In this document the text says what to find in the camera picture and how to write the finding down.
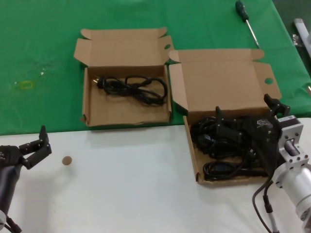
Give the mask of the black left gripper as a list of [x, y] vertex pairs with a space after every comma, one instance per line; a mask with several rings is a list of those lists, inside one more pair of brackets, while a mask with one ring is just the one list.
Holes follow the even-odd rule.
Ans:
[[23, 165], [31, 169], [52, 153], [46, 127], [41, 126], [39, 139], [19, 146], [0, 146], [0, 167], [16, 166], [21, 164], [23, 154], [21, 152], [34, 152], [24, 159]]

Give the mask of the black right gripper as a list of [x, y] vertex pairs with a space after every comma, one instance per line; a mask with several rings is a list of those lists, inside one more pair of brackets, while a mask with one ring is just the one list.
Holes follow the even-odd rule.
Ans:
[[[290, 106], [280, 102], [279, 99], [264, 95], [264, 102], [269, 108], [269, 117], [289, 116]], [[258, 156], [264, 170], [272, 176], [279, 166], [280, 158], [278, 140], [279, 132], [273, 125], [275, 120], [267, 116], [241, 116], [233, 119], [225, 119], [219, 106], [216, 106], [216, 135], [218, 137], [230, 139], [236, 143], [245, 140], [245, 130], [250, 137], [251, 147]]]

